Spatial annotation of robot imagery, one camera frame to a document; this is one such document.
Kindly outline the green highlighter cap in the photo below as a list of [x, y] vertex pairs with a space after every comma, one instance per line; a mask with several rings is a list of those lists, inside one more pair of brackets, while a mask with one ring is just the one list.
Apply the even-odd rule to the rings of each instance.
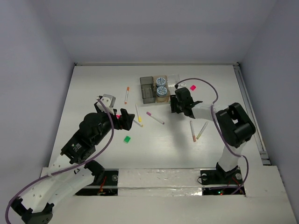
[[124, 142], [129, 143], [130, 140], [131, 140], [131, 138], [129, 136], [126, 136], [125, 139], [124, 139]]

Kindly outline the blue-lidded round jar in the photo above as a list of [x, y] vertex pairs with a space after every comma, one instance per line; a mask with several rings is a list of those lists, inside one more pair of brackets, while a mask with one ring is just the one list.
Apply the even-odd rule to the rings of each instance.
[[166, 87], [157, 87], [156, 94], [158, 97], [166, 97], [168, 95], [168, 89]]
[[165, 87], [167, 84], [167, 79], [164, 77], [156, 78], [156, 86], [157, 87]]

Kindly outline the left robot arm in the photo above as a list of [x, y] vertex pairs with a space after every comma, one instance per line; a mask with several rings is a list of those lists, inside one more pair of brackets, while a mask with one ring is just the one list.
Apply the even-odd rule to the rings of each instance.
[[13, 209], [26, 224], [49, 223], [63, 200], [87, 185], [103, 182], [105, 169], [92, 156], [95, 147], [114, 130], [130, 130], [134, 118], [125, 109], [119, 117], [101, 110], [87, 114], [48, 173], [17, 193], [7, 210]]

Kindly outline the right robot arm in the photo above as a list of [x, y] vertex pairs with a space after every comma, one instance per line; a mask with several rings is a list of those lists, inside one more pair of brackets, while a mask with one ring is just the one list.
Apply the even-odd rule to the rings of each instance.
[[241, 152], [256, 128], [239, 103], [227, 107], [215, 107], [202, 101], [194, 101], [189, 90], [185, 87], [175, 90], [170, 96], [171, 112], [183, 113], [192, 119], [205, 119], [214, 122], [224, 141], [221, 158], [216, 163], [215, 178], [218, 182], [226, 183], [237, 170]]

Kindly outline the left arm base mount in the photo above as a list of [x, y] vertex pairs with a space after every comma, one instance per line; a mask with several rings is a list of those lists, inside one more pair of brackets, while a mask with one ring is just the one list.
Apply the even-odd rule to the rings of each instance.
[[117, 196], [118, 195], [118, 169], [105, 170], [103, 178], [99, 182], [93, 182], [83, 187], [76, 196]]

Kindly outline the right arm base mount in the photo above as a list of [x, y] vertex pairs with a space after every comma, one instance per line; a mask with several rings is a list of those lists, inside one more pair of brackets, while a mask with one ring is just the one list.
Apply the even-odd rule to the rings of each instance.
[[237, 190], [243, 182], [239, 168], [228, 177], [224, 178], [216, 169], [204, 169], [200, 171], [197, 182], [202, 186], [202, 195], [245, 195], [244, 187]]

